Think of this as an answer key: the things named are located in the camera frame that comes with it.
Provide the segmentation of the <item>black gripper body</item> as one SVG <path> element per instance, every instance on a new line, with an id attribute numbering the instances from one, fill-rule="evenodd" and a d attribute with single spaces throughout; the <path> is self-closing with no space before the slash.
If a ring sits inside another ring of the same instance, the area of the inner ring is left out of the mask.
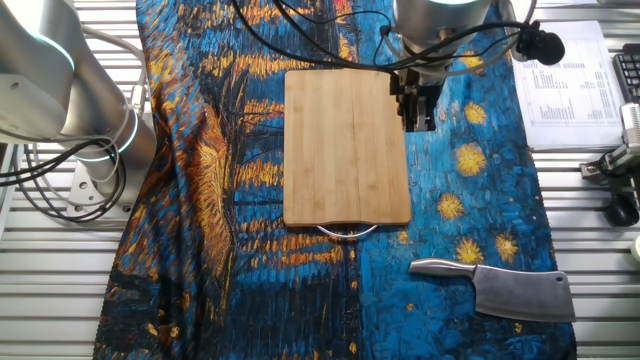
<path id="1" fill-rule="evenodd" d="M 424 96 L 437 100 L 443 88 L 441 78 L 428 77 L 411 69 L 395 72 L 390 78 L 390 94 L 396 96 Z"/>

